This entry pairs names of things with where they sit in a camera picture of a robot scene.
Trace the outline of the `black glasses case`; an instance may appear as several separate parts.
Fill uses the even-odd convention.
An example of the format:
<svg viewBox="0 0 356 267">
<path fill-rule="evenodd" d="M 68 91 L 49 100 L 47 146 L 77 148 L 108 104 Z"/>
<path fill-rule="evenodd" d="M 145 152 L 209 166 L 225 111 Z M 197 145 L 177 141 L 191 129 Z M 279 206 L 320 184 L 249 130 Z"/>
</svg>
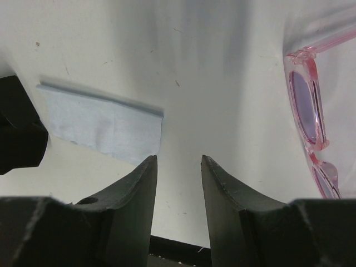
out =
<svg viewBox="0 0 356 267">
<path fill-rule="evenodd" d="M 15 75 L 1 78 L 1 175 L 40 165 L 48 131 Z"/>
</svg>

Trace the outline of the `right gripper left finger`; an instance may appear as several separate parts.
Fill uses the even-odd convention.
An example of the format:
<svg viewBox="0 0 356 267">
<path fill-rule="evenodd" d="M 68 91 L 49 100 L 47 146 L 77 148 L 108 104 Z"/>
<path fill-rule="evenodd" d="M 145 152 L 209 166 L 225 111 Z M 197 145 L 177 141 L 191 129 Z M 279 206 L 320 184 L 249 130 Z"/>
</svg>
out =
<svg viewBox="0 0 356 267">
<path fill-rule="evenodd" d="M 146 266 L 157 157 L 76 204 L 1 198 L 2 266 Z"/>
</svg>

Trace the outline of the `pink purple sunglasses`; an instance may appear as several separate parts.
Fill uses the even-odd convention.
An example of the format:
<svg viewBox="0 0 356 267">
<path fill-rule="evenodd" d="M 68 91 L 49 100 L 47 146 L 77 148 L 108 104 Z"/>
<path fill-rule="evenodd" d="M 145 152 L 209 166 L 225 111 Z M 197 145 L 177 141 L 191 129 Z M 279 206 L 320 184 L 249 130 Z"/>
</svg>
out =
<svg viewBox="0 0 356 267">
<path fill-rule="evenodd" d="M 283 65 L 293 119 L 321 196 L 355 198 L 355 4 L 289 21 Z"/>
</svg>

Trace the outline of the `light blue cleaning cloth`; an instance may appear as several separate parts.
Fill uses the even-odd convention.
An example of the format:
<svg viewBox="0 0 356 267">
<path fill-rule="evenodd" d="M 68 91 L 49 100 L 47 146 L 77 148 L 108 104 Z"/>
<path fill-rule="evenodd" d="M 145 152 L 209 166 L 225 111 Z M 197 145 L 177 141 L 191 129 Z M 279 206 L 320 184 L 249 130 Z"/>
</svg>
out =
<svg viewBox="0 0 356 267">
<path fill-rule="evenodd" d="M 56 137 L 133 165 L 158 154 L 162 113 L 52 86 L 37 89 L 46 100 Z"/>
</svg>

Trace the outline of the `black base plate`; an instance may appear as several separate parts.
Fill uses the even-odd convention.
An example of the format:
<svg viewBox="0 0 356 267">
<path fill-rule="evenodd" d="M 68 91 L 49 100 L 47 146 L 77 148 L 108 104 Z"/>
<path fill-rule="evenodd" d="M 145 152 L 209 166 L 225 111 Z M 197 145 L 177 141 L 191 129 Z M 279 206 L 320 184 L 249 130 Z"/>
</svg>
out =
<svg viewBox="0 0 356 267">
<path fill-rule="evenodd" d="M 147 266 L 212 266 L 211 250 L 151 235 Z"/>
</svg>

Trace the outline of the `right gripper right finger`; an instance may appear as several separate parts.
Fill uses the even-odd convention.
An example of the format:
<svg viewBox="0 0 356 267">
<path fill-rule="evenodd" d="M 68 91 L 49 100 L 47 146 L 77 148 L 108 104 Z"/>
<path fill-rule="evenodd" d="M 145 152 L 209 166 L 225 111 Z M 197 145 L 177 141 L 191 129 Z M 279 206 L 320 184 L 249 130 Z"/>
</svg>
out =
<svg viewBox="0 0 356 267">
<path fill-rule="evenodd" d="M 283 203 L 201 161 L 213 266 L 354 266 L 355 200 Z"/>
</svg>

